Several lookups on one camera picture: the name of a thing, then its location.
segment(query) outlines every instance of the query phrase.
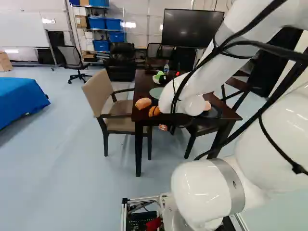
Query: green plate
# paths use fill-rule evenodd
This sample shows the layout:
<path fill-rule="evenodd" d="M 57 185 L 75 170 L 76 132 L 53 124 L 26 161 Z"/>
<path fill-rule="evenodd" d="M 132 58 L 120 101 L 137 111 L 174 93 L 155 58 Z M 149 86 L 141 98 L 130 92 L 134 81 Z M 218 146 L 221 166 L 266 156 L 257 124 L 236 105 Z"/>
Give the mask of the green plate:
<path fill-rule="evenodd" d="M 154 99 L 159 99 L 160 94 L 162 93 L 164 88 L 153 88 L 150 90 L 150 95 L 154 98 Z"/>

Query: red object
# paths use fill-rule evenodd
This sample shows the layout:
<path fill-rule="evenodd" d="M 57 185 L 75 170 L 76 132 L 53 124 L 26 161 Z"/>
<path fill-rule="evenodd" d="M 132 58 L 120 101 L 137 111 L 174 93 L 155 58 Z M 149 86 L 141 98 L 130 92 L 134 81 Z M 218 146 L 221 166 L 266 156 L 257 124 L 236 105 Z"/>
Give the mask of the red object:
<path fill-rule="evenodd" d="M 158 128 L 159 128 L 160 130 L 162 130 L 162 131 L 168 131 L 168 127 L 167 127 L 166 125 L 164 125 L 164 124 L 160 124 L 160 125 L 158 126 Z"/>
<path fill-rule="evenodd" d="M 157 230 L 162 224 L 161 218 L 155 218 L 154 220 L 151 220 L 150 222 L 146 223 L 146 230 L 147 231 L 155 231 Z"/>

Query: blue storage bin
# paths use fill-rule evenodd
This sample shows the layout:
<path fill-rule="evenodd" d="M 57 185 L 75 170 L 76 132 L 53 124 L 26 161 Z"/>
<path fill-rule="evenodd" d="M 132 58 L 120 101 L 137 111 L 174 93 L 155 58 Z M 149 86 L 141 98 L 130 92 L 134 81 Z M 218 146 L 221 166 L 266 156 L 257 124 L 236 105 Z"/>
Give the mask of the blue storage bin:
<path fill-rule="evenodd" d="M 72 5 L 79 5 L 79 0 L 69 0 Z"/>
<path fill-rule="evenodd" d="M 109 6 L 109 0 L 89 0 L 90 6 Z"/>
<path fill-rule="evenodd" d="M 109 32 L 110 42 L 125 42 L 124 32 Z"/>
<path fill-rule="evenodd" d="M 106 29 L 105 18 L 93 16 L 93 17 L 88 17 L 88 19 L 89 19 L 89 23 L 90 23 L 90 28 Z"/>
<path fill-rule="evenodd" d="M 96 51 L 109 51 L 109 42 L 103 40 L 93 41 L 94 49 Z"/>
<path fill-rule="evenodd" d="M 123 21 L 118 18 L 106 18 L 106 27 L 109 30 L 123 30 Z"/>

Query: chair backrest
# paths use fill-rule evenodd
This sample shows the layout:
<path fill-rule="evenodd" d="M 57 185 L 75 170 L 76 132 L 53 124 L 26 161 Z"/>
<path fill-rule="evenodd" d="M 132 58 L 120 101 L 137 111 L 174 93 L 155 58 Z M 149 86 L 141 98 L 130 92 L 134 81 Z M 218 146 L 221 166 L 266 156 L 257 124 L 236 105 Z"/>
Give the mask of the chair backrest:
<path fill-rule="evenodd" d="M 66 66 L 80 66 L 82 59 L 78 49 L 74 46 L 58 46 L 59 51 L 65 59 Z"/>
<path fill-rule="evenodd" d="M 82 86 L 82 90 L 86 95 L 94 116 L 96 118 L 100 117 L 107 99 L 114 92 L 106 69 L 93 75 Z"/>
<path fill-rule="evenodd" d="M 148 47 L 146 49 L 146 57 L 147 58 L 156 58 L 157 57 L 157 51 L 160 48 L 160 43 L 149 43 Z"/>
<path fill-rule="evenodd" d="M 134 64 L 135 60 L 134 44 L 126 42 L 112 42 L 110 44 L 109 65 Z"/>
<path fill-rule="evenodd" d="M 174 46 L 164 46 L 161 43 L 149 43 L 147 58 L 170 59 Z"/>

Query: dark wooden table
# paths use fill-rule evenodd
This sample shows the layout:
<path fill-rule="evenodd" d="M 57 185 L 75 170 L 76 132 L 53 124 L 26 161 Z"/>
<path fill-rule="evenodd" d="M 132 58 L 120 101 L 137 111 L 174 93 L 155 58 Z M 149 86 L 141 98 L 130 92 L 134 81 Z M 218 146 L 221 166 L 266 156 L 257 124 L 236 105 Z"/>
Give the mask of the dark wooden table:
<path fill-rule="evenodd" d="M 178 125 L 187 124 L 191 117 L 186 114 L 163 114 L 158 116 L 149 117 L 149 108 L 138 110 L 135 107 L 135 102 L 141 98 L 147 97 L 151 98 L 149 91 L 152 88 L 162 87 L 162 85 L 155 84 L 152 79 L 153 73 L 146 73 L 144 70 L 137 70 L 135 76 L 135 90 L 134 90 L 134 100 L 133 109 L 131 114 L 131 120 L 135 122 L 135 158 L 136 158 L 136 176 L 141 175 L 141 158 L 142 158 L 142 138 L 143 138 L 143 126 L 158 126 L 160 124 L 170 125 L 174 121 L 177 121 Z M 216 137 L 213 142 L 213 146 L 225 140 L 234 124 L 242 118 L 236 114 L 235 111 L 230 109 L 223 101 L 218 99 L 213 93 L 208 93 L 203 95 L 205 100 L 210 101 L 211 104 L 215 105 L 222 110 L 222 116 L 218 119 L 195 119 L 194 123 L 204 123 L 207 126 L 218 126 Z M 152 105 L 158 105 L 157 101 L 152 101 Z M 211 158 L 217 157 L 217 153 L 211 154 Z"/>

